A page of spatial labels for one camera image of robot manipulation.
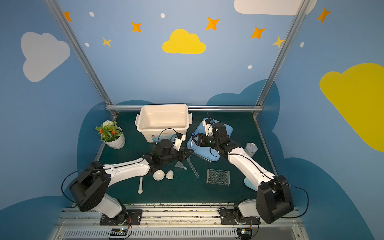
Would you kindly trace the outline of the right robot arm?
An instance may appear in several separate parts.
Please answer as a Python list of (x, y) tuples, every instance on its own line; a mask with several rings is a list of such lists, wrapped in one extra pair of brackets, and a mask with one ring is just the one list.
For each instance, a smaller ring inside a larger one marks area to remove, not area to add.
[(212, 119), (202, 121), (205, 133), (194, 134), (192, 141), (199, 147), (215, 149), (221, 157), (237, 167), (257, 189), (255, 199), (234, 206), (234, 218), (244, 224), (248, 218), (259, 217), (271, 224), (294, 210), (289, 183), (284, 176), (275, 176), (254, 161), (246, 151), (230, 139), (225, 124)]

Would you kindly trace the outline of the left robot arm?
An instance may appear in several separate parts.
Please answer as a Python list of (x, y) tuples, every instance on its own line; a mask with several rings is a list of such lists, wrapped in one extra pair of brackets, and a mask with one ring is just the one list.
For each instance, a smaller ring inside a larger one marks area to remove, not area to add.
[(153, 151), (136, 160), (113, 165), (92, 162), (69, 185), (69, 190), (81, 212), (97, 211), (118, 224), (128, 218), (127, 209), (121, 201), (107, 194), (107, 189), (124, 180), (154, 173), (162, 164), (184, 161), (194, 151), (180, 147), (164, 139), (156, 144)]

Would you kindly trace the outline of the light blue plastic lid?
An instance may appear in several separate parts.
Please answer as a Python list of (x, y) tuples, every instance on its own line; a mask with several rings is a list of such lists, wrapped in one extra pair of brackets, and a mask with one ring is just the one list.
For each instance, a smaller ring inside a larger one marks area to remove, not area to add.
[(192, 149), (194, 155), (208, 162), (216, 162), (220, 159), (219, 153), (214, 149), (214, 134), (211, 124), (215, 123), (219, 123), (219, 121), (204, 118), (187, 142), (187, 148)]

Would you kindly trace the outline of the small white cup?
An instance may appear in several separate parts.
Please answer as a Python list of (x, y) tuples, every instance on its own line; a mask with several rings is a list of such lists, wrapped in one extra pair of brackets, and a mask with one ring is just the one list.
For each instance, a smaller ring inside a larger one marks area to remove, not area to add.
[(168, 171), (166, 174), (166, 178), (168, 180), (172, 180), (174, 178), (174, 171), (172, 171), (172, 170)]

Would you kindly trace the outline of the white mortar bowl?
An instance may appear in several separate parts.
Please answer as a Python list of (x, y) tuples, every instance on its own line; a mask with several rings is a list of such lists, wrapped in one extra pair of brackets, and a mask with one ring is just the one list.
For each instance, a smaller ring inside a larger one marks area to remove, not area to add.
[(157, 170), (153, 173), (153, 178), (156, 181), (161, 181), (165, 177), (165, 172), (163, 170)]

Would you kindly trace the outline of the white plastic storage bin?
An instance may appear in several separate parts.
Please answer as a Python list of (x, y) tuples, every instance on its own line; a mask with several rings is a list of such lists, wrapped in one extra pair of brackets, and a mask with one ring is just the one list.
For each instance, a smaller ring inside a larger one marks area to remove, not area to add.
[(147, 142), (169, 139), (175, 132), (186, 134), (193, 115), (186, 104), (145, 105), (137, 114), (135, 125)]

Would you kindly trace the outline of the clear acrylic test tube rack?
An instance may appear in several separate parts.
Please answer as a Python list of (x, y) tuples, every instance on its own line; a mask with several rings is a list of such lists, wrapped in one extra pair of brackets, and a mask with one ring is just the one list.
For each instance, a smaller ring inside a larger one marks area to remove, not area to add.
[(207, 184), (229, 186), (230, 172), (223, 170), (207, 169)]

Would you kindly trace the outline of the white pestle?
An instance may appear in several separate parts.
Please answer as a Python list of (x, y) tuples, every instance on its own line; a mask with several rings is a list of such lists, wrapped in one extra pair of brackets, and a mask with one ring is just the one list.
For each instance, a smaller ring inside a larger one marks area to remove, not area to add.
[(140, 182), (139, 182), (139, 189), (138, 189), (138, 194), (143, 193), (143, 177), (140, 177)]

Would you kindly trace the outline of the potted plant white pot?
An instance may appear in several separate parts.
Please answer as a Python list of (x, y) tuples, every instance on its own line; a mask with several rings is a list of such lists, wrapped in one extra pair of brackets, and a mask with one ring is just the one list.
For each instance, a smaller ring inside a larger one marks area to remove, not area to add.
[(112, 149), (121, 149), (125, 145), (125, 136), (123, 130), (117, 126), (117, 122), (104, 121), (95, 130), (100, 135), (102, 142), (111, 147)]

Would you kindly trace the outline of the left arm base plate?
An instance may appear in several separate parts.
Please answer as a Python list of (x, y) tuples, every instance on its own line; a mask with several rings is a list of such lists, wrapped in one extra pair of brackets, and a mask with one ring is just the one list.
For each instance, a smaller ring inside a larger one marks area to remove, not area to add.
[(102, 214), (100, 220), (100, 226), (122, 226), (131, 225), (138, 226), (141, 223), (143, 210), (122, 210), (114, 218), (109, 218), (105, 214)]

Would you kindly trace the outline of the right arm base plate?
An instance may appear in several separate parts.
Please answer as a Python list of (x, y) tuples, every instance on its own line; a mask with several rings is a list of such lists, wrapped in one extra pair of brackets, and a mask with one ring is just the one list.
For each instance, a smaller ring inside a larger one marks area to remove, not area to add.
[(239, 210), (218, 208), (222, 225), (258, 225), (261, 223), (259, 217), (244, 217)]

